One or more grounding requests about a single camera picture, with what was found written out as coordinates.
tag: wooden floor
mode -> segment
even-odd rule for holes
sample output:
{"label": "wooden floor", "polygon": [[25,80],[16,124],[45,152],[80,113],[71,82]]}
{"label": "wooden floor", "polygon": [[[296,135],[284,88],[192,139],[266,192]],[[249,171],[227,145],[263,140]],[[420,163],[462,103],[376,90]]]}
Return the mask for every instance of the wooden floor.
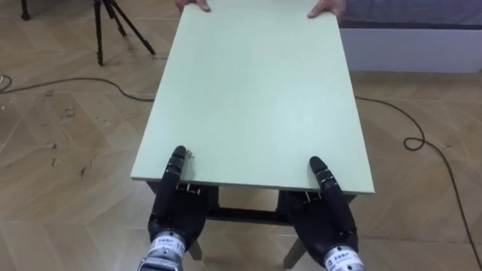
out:
{"label": "wooden floor", "polygon": [[[98,67],[91,1],[0,0],[0,73],[13,87],[74,76],[107,78],[152,97],[178,22],[168,0],[120,0],[157,51],[124,41],[107,17],[106,66]],[[482,83],[479,75],[354,73],[355,93],[412,114],[449,157],[482,251]],[[151,104],[95,82],[0,95],[0,269],[135,270],[148,250],[153,203],[129,178]],[[377,193],[352,203],[368,270],[477,270],[450,179],[430,148],[409,152],[413,124],[366,102],[358,109]],[[225,206],[273,209],[276,192],[224,189]],[[287,227],[209,222],[203,262],[188,271],[281,270],[295,240]],[[306,255],[295,270],[319,269]]]}

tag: power cord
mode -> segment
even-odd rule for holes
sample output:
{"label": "power cord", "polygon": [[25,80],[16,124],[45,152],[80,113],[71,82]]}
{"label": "power cord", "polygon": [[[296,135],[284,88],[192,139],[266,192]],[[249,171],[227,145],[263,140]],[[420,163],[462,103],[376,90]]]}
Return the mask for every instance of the power cord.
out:
{"label": "power cord", "polygon": [[[445,157],[445,154],[440,150],[440,148],[433,145],[431,142],[427,141],[426,137],[425,137],[425,132],[423,132],[422,127],[417,123],[417,121],[412,116],[410,116],[407,112],[400,109],[396,105],[393,105],[389,102],[380,101],[378,99],[369,99],[369,98],[363,98],[363,97],[358,97],[358,96],[356,96],[355,98],[359,99],[359,100],[362,100],[362,101],[366,101],[366,102],[376,102],[376,103],[379,103],[381,105],[389,106],[389,107],[395,109],[396,111],[402,113],[413,124],[415,124],[416,128],[420,132],[420,138],[416,138],[416,137],[405,138],[404,139],[404,147],[409,151],[418,151],[419,149],[423,148],[423,146],[425,146],[425,144],[427,144],[428,146],[432,147],[437,152],[437,154],[440,156],[440,158],[444,161],[444,164],[447,167],[447,171],[448,171],[449,176],[450,176],[450,180],[452,182],[453,191],[455,192],[455,197],[457,199],[457,205],[459,206],[460,216],[462,217],[462,221],[463,221],[463,224],[464,224],[465,231],[467,233],[468,241],[470,242],[470,246],[472,247],[472,251],[474,252],[474,256],[475,256],[475,260],[477,261],[477,265],[479,266],[480,271],[482,271],[482,263],[480,261],[480,256],[477,252],[477,247],[475,246],[474,239],[472,238],[470,228],[468,227],[467,218],[465,217],[464,208],[462,207],[462,200],[460,199],[459,188],[457,187],[457,183],[455,182],[455,177],[453,176],[452,167],[450,166],[449,161],[447,160],[447,157]],[[411,147],[411,146],[408,145],[408,142],[410,142],[410,141],[419,142],[420,144],[416,147]]]}
{"label": "power cord", "polygon": [[66,79],[60,79],[60,80],[55,80],[55,81],[48,81],[48,82],[40,83],[40,84],[33,84],[33,85],[27,86],[27,87],[18,87],[16,89],[12,89],[12,90],[7,90],[7,88],[9,88],[9,86],[12,85],[12,82],[13,82],[12,78],[8,75],[0,75],[0,84],[5,80],[7,81],[7,83],[5,84],[4,87],[0,87],[0,94],[15,93],[15,92],[23,91],[23,90],[31,90],[31,89],[34,89],[36,87],[50,86],[50,85],[53,85],[53,84],[59,84],[59,83],[71,82],[71,81],[97,81],[97,82],[103,82],[103,83],[106,83],[106,84],[110,84],[111,86],[114,86],[120,92],[120,94],[122,94],[123,96],[125,96],[129,99],[134,99],[134,100],[140,101],[140,102],[153,102],[154,101],[154,99],[140,98],[140,97],[133,96],[132,94],[126,93],[125,91],[122,90],[121,87],[119,87],[119,85],[117,85],[116,83],[114,83],[110,80],[104,79],[104,78],[66,78]]}
{"label": "power cord", "polygon": [[[56,81],[48,81],[48,82],[44,82],[44,83],[40,83],[40,84],[34,84],[34,85],[31,85],[31,86],[27,86],[27,87],[19,87],[19,88],[12,89],[12,90],[7,90],[7,88],[9,88],[9,86],[12,85],[12,79],[7,75],[0,75],[0,85],[5,80],[7,81],[7,83],[5,84],[4,87],[0,87],[0,94],[14,93],[14,92],[23,91],[23,90],[31,90],[31,89],[34,89],[36,87],[44,87],[44,86],[48,86],[48,85],[52,85],[52,84],[58,84],[58,83],[69,82],[69,81],[99,81],[99,82],[107,83],[107,84],[110,84],[110,85],[114,86],[120,92],[120,94],[122,94],[123,96],[125,96],[129,99],[134,99],[134,100],[140,101],[140,102],[153,102],[154,101],[154,99],[139,98],[139,97],[135,97],[135,96],[133,96],[129,93],[126,93],[116,83],[114,83],[112,81],[109,81],[107,79],[104,79],[104,78],[66,78],[66,79],[61,79],[61,80],[56,80]],[[364,98],[364,97],[359,97],[359,96],[356,96],[355,98],[358,99],[358,100],[366,101],[366,102],[375,102],[375,103],[378,103],[378,104],[381,104],[381,105],[385,105],[385,106],[393,108],[396,111],[402,113],[405,117],[407,117],[416,126],[416,128],[420,132],[420,138],[407,137],[406,139],[404,139],[404,141],[403,141],[404,147],[409,151],[418,151],[427,144],[428,146],[432,147],[435,150],[435,152],[441,157],[442,161],[444,162],[445,166],[447,167],[447,171],[449,173],[450,180],[452,182],[452,187],[453,187],[453,191],[455,193],[456,199],[457,199],[457,205],[459,207],[459,212],[460,212],[460,215],[462,217],[462,221],[463,221],[463,224],[464,224],[465,231],[467,233],[468,240],[470,242],[470,246],[472,248],[472,251],[474,252],[475,260],[477,261],[477,265],[479,266],[480,271],[482,271],[482,262],[480,261],[479,254],[477,252],[477,247],[475,246],[474,239],[472,238],[472,234],[471,234],[470,228],[468,226],[467,218],[465,217],[465,211],[462,207],[462,200],[460,199],[460,195],[459,195],[459,188],[457,187],[457,183],[456,183],[455,177],[453,175],[452,167],[450,166],[449,161],[445,157],[445,154],[437,146],[435,146],[431,142],[427,141],[426,136],[425,136],[425,132],[423,132],[423,129],[418,124],[418,122],[412,116],[410,116],[407,112],[400,109],[396,105],[393,105],[389,102],[381,101],[381,100],[378,100],[378,99],[369,99],[369,98]],[[419,142],[419,145],[417,145],[416,147],[411,147],[411,146],[408,145],[408,142],[410,142],[410,141]]]}

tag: human hand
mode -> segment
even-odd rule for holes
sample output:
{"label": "human hand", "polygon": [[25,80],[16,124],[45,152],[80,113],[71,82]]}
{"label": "human hand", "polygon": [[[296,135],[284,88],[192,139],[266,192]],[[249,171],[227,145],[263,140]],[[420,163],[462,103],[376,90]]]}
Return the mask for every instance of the human hand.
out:
{"label": "human hand", "polygon": [[206,3],[206,0],[175,0],[175,6],[178,8],[180,13],[182,13],[182,11],[184,10],[184,6],[191,3],[198,5],[202,11],[211,11],[211,8]]}
{"label": "human hand", "polygon": [[341,20],[345,12],[345,0],[318,0],[318,4],[308,13],[308,18],[314,18],[325,11],[333,13]]}

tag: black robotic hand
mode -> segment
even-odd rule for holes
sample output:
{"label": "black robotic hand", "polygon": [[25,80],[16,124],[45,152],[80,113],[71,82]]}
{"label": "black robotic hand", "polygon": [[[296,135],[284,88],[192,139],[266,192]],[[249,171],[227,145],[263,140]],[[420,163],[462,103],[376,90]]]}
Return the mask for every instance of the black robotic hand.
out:
{"label": "black robotic hand", "polygon": [[199,237],[209,212],[209,188],[179,184],[163,214],[153,210],[148,222],[151,242],[159,233],[172,231],[185,241],[185,250]]}
{"label": "black robotic hand", "polygon": [[182,258],[203,231],[209,212],[211,188],[179,184],[186,148],[172,153],[149,217],[151,248],[138,271],[182,271]]}
{"label": "black robotic hand", "polygon": [[319,193],[284,192],[287,215],[310,256],[328,271],[365,270],[358,258],[358,235],[346,197],[328,167],[312,157]]}

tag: tripod leg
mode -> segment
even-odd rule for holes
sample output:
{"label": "tripod leg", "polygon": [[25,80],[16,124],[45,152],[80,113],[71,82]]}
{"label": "tripod leg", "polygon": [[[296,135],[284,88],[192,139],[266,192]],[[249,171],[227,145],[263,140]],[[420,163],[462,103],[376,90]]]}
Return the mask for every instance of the tripod leg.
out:
{"label": "tripod leg", "polygon": [[100,66],[104,65],[104,56],[102,53],[102,27],[100,24],[100,0],[95,0],[93,10],[96,17],[96,35],[97,35],[97,62]]}
{"label": "tripod leg", "polygon": [[122,19],[124,19],[127,23],[127,25],[134,31],[136,34],[137,38],[142,42],[142,44],[145,46],[145,48],[149,51],[151,54],[156,54],[152,46],[142,37],[141,33],[137,30],[137,28],[132,24],[132,22],[129,20],[129,18],[126,16],[126,14],[119,8],[119,5],[117,4],[116,1],[112,1],[112,7],[115,8],[115,10],[120,14]]}
{"label": "tripod leg", "polygon": [[20,3],[22,4],[22,19],[30,20],[29,4],[27,3],[27,0],[21,0]]}
{"label": "tripod leg", "polygon": [[121,34],[123,37],[127,36],[126,30],[124,30],[124,27],[122,26],[122,23],[121,23],[121,21],[119,20],[119,17],[118,17],[117,14],[115,13],[115,11],[112,12],[112,16],[113,16],[113,18],[114,18],[114,20],[115,20],[115,22],[116,22],[116,24],[117,24],[117,29],[119,29],[120,34]]}

